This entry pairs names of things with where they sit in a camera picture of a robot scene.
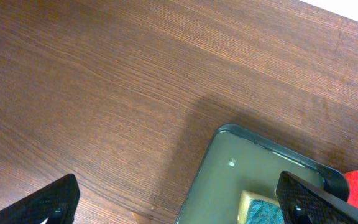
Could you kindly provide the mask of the yellow green sponge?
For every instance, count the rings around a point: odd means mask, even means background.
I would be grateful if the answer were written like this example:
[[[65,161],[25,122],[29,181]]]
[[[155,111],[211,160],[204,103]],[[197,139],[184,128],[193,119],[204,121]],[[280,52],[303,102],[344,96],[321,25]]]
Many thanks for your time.
[[[243,190],[239,202],[238,224],[284,224],[279,202]]]

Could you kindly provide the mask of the dark green tray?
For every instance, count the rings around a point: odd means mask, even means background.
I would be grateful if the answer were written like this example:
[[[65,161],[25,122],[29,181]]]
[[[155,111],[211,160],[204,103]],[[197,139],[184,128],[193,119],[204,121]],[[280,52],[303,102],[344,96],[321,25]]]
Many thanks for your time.
[[[219,127],[204,155],[177,224],[237,223],[242,191],[276,200],[281,172],[346,201],[349,184],[339,171],[236,124]]]

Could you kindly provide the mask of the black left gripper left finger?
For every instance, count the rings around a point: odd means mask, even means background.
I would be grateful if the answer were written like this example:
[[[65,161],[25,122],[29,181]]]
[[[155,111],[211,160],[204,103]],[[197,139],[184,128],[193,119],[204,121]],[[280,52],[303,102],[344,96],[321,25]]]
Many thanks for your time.
[[[79,199],[76,177],[67,174],[0,210],[0,223],[72,224]]]

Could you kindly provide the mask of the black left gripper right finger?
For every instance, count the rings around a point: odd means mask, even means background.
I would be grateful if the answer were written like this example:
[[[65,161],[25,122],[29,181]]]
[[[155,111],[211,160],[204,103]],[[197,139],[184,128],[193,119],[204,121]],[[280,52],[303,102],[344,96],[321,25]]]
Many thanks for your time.
[[[358,224],[358,208],[347,202],[347,180],[325,180],[323,184],[321,189],[291,172],[281,172],[276,195],[284,223]]]

